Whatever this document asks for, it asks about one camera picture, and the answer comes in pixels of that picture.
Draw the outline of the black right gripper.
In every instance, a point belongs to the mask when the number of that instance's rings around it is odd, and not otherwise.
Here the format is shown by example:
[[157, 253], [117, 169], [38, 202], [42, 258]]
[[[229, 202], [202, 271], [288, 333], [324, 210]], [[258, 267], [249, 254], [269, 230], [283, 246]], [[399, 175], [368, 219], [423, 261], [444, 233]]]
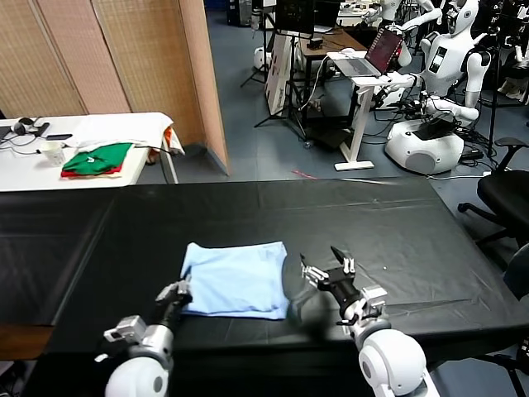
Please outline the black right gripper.
[[310, 265], [306, 256], [301, 254], [302, 277], [314, 288], [321, 285], [321, 291], [331, 293], [340, 308], [347, 309], [360, 299], [360, 292], [354, 286], [355, 276], [352, 275], [355, 273], [355, 260], [334, 246], [331, 246], [331, 251], [343, 270], [334, 268], [325, 272]]

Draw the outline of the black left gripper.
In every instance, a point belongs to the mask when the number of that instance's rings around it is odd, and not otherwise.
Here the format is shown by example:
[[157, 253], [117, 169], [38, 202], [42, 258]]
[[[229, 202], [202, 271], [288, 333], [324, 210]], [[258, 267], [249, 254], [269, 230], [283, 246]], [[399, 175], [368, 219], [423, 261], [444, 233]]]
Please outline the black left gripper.
[[[178, 283], [166, 285], [157, 295], [156, 301], [160, 304], [159, 324], [166, 327], [176, 327], [181, 318], [183, 309], [193, 301], [191, 295], [191, 275], [186, 274]], [[173, 298], [168, 299], [177, 290]]]

